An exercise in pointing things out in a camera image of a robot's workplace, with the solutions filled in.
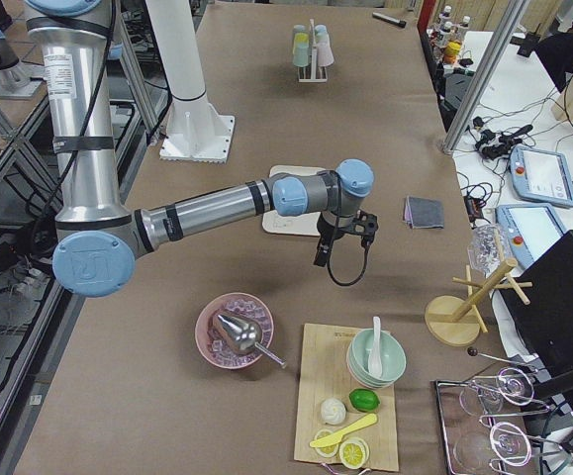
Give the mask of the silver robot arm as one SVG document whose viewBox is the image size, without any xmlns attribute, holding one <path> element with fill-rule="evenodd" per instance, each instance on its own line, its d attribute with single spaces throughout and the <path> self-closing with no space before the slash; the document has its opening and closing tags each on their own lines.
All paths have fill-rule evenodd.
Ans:
<svg viewBox="0 0 573 475">
<path fill-rule="evenodd" d="M 29 1 L 27 30 L 42 49 L 58 159 L 62 209 L 56 215 L 52 269 L 68 291 L 100 297 L 122 289 L 136 260 L 178 241 L 274 211 L 318 215 L 315 264 L 329 267 L 334 243 L 374 240 L 374 215 L 362 210 L 374 174 L 358 159 L 301 176 L 279 173 L 152 210 L 121 201 L 106 63 L 120 20 L 114 1 Z"/>
</svg>

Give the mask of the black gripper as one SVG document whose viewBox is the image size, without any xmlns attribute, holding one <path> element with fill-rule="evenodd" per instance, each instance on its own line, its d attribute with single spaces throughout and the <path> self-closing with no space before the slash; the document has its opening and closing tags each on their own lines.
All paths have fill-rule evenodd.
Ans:
<svg viewBox="0 0 573 475">
<path fill-rule="evenodd" d="M 323 266 L 331 256 L 331 242 L 344 236 L 344 231 L 341 229 L 341 216 L 337 216 L 333 212 L 321 212 L 317 221 L 317 231 L 320 238 L 314 264 Z"/>
</svg>

